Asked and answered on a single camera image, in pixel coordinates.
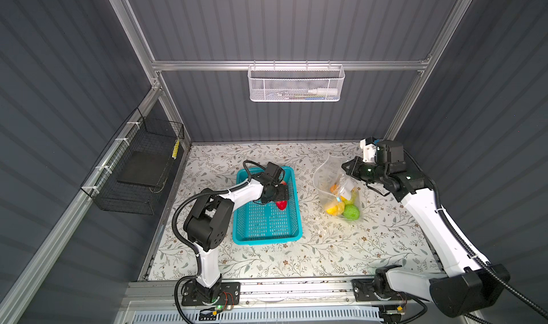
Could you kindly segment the teal plastic basket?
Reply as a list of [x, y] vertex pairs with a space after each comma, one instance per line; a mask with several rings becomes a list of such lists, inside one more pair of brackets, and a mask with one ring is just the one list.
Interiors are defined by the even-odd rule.
[[287, 207], [280, 210], [274, 203], [247, 203], [233, 213], [233, 242], [240, 246], [286, 244], [303, 237], [301, 209], [295, 171], [283, 167], [288, 184]]

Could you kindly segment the green apple toy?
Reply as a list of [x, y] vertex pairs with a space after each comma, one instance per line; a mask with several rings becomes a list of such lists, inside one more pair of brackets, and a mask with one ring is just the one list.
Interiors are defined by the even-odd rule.
[[360, 210], [354, 204], [346, 204], [342, 215], [349, 221], [355, 221], [360, 218]]

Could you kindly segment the yellow lemon toy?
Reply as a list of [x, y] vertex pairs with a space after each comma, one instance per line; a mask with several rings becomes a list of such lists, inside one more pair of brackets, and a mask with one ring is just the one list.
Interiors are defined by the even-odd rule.
[[343, 201], [333, 201], [325, 206], [325, 212], [331, 216], [340, 216], [345, 211]]

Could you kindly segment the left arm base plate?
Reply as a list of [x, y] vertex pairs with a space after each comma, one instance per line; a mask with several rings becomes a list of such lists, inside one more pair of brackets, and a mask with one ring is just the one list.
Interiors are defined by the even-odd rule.
[[181, 290], [181, 305], [238, 305], [241, 295], [241, 283], [221, 282], [212, 288], [205, 288], [198, 281], [187, 282]]

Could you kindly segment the clear zip top bag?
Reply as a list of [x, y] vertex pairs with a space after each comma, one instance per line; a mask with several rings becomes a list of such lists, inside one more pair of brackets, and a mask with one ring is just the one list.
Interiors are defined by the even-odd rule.
[[357, 221], [361, 215], [359, 189], [342, 168], [348, 160], [347, 157], [329, 155], [315, 170], [313, 186], [326, 214]]

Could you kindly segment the red strawberry toy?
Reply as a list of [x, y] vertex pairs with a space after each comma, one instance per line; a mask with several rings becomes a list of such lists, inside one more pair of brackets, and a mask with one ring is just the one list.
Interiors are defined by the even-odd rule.
[[275, 203], [275, 205], [277, 206], [277, 208], [280, 210], [280, 211], [285, 211], [287, 209], [287, 206], [288, 206], [288, 202], [286, 200], [284, 201], [277, 201]]

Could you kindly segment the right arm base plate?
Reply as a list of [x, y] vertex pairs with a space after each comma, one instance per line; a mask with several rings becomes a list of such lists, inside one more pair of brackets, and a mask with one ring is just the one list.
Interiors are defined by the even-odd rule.
[[399, 301], [406, 303], [409, 300], [403, 293], [376, 291], [373, 278], [353, 278], [350, 282], [353, 295], [358, 302]]

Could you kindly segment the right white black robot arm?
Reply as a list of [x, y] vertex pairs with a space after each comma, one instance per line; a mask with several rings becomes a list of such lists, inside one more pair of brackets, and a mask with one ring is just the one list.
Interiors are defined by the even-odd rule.
[[343, 163], [341, 168], [358, 181], [387, 187], [419, 224], [441, 266], [434, 274], [412, 271], [401, 264], [378, 268], [373, 281], [378, 298], [406, 293], [434, 303], [450, 318], [495, 305], [510, 279], [508, 270], [501, 264], [492, 265], [471, 244], [440, 205], [428, 176], [417, 169], [392, 173], [388, 167], [361, 157]]

